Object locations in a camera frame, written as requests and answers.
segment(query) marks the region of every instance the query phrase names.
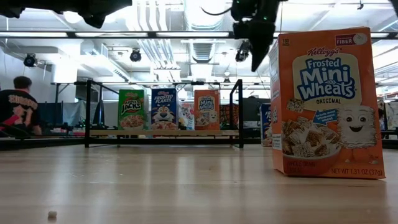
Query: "security camera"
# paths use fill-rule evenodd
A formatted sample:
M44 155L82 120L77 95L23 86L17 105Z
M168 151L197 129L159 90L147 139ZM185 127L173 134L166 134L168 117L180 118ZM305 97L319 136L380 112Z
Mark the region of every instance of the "security camera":
M248 41L242 41L241 46L236 52L235 61L244 62L249 56L250 43Z
M141 61L141 53L139 52L139 49L133 49L132 53L130 55L130 60L132 62L139 62Z
M38 61L36 59L35 54L27 54L25 60L24 60L24 65L28 68L35 68L37 67Z

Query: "bowl of cereal image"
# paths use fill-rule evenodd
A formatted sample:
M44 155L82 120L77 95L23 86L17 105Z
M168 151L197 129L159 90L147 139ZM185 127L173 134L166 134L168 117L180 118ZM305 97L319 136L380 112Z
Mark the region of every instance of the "bowl of cereal image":
M283 124L284 171L287 175L320 175L337 161L340 137L334 130L298 118Z
M177 130L178 126L169 121L159 121L151 124L152 130Z
M120 126L127 131L144 129L144 120L141 115L129 115L120 120Z

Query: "orange cereal box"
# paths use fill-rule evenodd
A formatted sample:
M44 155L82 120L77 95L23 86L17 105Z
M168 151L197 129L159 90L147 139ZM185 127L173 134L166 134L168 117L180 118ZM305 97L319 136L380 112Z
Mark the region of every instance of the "orange cereal box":
M195 90L195 130L220 130L220 92Z
M370 29L281 34L269 58L274 167L385 178Z

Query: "blue cereal box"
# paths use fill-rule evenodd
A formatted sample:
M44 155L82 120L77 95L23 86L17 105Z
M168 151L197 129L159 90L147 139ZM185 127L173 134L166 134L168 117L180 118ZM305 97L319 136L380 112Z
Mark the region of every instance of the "blue cereal box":
M152 130L177 130L177 91L174 88L152 90Z
M261 145L272 146L271 104L263 103L260 107Z

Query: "small crumb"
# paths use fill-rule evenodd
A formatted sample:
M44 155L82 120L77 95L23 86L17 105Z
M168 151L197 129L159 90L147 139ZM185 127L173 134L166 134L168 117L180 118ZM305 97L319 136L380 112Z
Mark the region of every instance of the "small crumb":
M55 220L57 219L57 212L56 211L49 211L49 220Z

